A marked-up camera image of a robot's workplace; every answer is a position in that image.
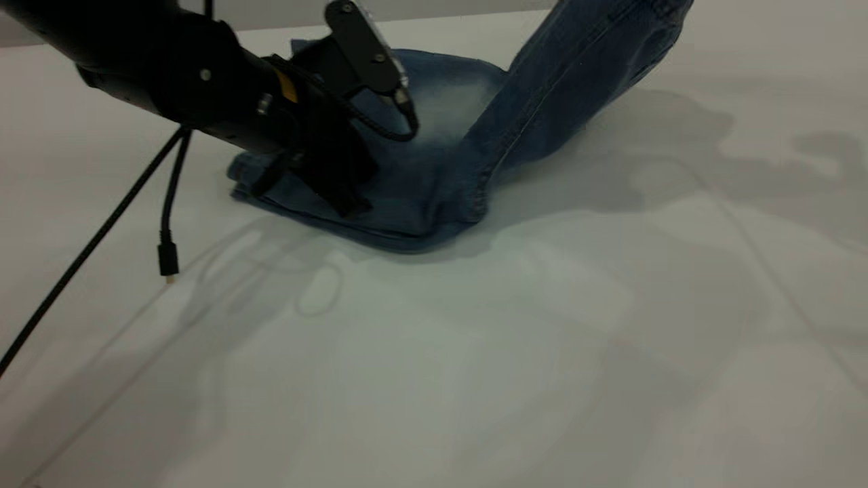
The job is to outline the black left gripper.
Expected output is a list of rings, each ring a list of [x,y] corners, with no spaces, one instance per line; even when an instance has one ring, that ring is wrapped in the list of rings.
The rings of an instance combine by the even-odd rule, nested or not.
[[[312,176],[317,194],[343,219],[368,213],[373,206],[363,187],[375,176],[366,143],[350,115],[307,81],[274,72],[271,137],[280,155],[273,157],[252,185],[252,197],[263,197],[283,176]]]

